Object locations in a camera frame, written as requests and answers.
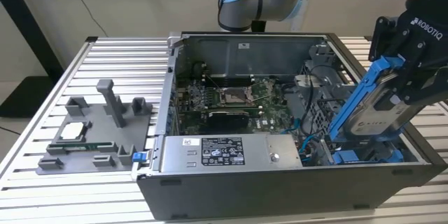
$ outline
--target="blue cable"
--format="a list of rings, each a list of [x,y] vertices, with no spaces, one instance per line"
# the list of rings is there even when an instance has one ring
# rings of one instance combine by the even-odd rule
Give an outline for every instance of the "blue cable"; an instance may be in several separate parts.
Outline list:
[[[310,142],[310,140],[315,137],[315,134],[314,135],[310,135],[307,138],[306,138],[306,141],[303,141],[303,144],[302,144],[302,148],[299,149],[299,153],[302,153],[305,150],[306,150],[306,147],[307,147],[307,144]]]
[[[282,135],[287,134],[290,131],[295,131],[297,129],[299,129],[299,126],[301,126],[299,118],[297,118],[294,122],[295,122],[294,127],[291,129],[286,129],[285,131],[282,131],[282,133],[281,133]]]

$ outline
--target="warning label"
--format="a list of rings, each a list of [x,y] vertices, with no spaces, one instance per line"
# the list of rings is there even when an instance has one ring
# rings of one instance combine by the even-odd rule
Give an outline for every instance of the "warning label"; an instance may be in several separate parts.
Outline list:
[[[241,137],[203,138],[203,165],[245,165]]]

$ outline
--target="metal table surface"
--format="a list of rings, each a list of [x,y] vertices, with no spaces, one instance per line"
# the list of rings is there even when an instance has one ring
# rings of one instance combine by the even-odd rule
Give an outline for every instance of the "metal table surface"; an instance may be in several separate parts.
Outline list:
[[[342,37],[365,67],[370,42]],[[0,164],[0,223],[163,223],[154,220],[131,172],[38,176],[35,169],[62,125],[71,95],[105,103],[95,85],[113,78],[130,102],[138,94],[154,104],[155,123],[167,64],[165,38],[101,38],[86,43],[59,84]],[[429,106],[413,120],[448,161],[448,107]],[[377,210],[209,220],[197,223],[448,223],[448,170],[423,187],[402,190]]]

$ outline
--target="black pole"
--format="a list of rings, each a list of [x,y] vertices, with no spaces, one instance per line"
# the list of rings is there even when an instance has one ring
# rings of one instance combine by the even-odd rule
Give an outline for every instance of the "black pole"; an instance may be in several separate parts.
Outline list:
[[[54,83],[65,70],[25,0],[0,0]]]
[[[42,106],[65,69],[25,0],[0,0],[49,76],[29,76],[0,105],[0,116],[30,118]]]

